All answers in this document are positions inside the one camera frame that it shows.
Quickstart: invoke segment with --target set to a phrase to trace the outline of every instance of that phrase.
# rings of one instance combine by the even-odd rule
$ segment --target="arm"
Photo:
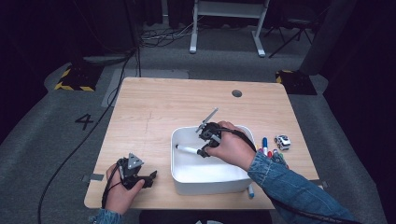
[[[221,121],[219,125],[239,130],[230,122]],[[285,165],[270,160],[262,153],[254,153],[248,144],[231,133],[223,132],[220,145],[207,147],[205,151],[244,169],[264,192],[288,206],[326,217],[353,219],[353,216],[323,189],[287,169]],[[275,208],[288,223],[320,223],[279,206],[275,205]]]
[[[108,168],[106,172],[107,179],[115,166],[116,164],[113,164]],[[105,209],[101,208],[96,216],[90,217],[90,222],[96,224],[121,224],[122,215],[131,207],[134,197],[143,188],[144,184],[145,181],[142,179],[133,188],[126,189],[120,183],[120,171],[117,170],[111,179]]]

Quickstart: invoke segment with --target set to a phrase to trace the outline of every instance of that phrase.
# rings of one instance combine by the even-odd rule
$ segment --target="wooden table top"
[[[234,97],[232,91],[242,92]],[[127,77],[123,80],[94,174],[105,175],[118,159],[133,152],[144,161],[139,175],[157,170],[152,188],[142,189],[132,208],[139,209],[274,209],[261,188],[253,183],[255,197],[247,191],[184,196],[176,192],[171,174],[171,135],[180,127],[198,126],[213,109],[210,120],[227,120],[248,127],[255,143],[285,134],[290,150],[284,157],[290,169],[307,179],[318,179],[312,158],[284,87],[277,83]],[[101,207],[106,179],[92,180],[85,205]]]

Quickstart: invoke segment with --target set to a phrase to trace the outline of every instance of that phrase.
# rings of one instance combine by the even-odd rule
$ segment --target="white toy car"
[[[275,138],[275,143],[280,150],[288,150],[290,147],[290,140],[285,134],[277,135]]]

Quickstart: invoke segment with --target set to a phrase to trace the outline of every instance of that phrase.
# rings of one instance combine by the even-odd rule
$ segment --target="person's right hand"
[[[219,122],[219,126],[242,132],[241,129],[227,121]],[[248,171],[256,156],[255,152],[251,150],[244,140],[228,132],[221,132],[221,142],[218,147],[206,147],[205,151],[210,156],[218,157],[227,163],[239,166],[245,171]]]

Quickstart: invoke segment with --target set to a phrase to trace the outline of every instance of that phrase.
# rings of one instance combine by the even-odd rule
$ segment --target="gray carpet floor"
[[[142,48],[141,68],[187,71],[190,79],[215,79],[251,82],[276,82],[275,72],[299,68],[309,43],[305,36],[292,41],[274,58],[260,58],[248,27],[239,30],[208,29],[198,35],[198,50],[189,54],[187,35],[162,48]],[[291,35],[295,31],[284,31]],[[278,31],[262,37],[267,52],[281,44]],[[62,161],[88,134],[75,120],[91,115],[99,120],[106,110],[102,102],[111,79],[121,64],[104,69],[97,91],[61,91],[54,87],[66,66],[48,75],[49,92],[38,102],[0,146],[0,223],[32,223],[37,220],[37,207],[44,187]],[[135,69],[131,60],[127,69]],[[327,80],[311,77],[318,91],[316,96],[290,95],[291,105],[304,134],[304,139],[320,178],[329,184],[325,190],[348,208],[363,223],[387,223],[376,191],[322,93]],[[49,186],[42,206],[42,223],[87,223],[97,210],[86,208],[87,184],[81,181],[93,171],[112,108],[65,164]],[[125,223],[138,223],[138,210],[130,210]],[[271,211],[274,223],[284,223]]]

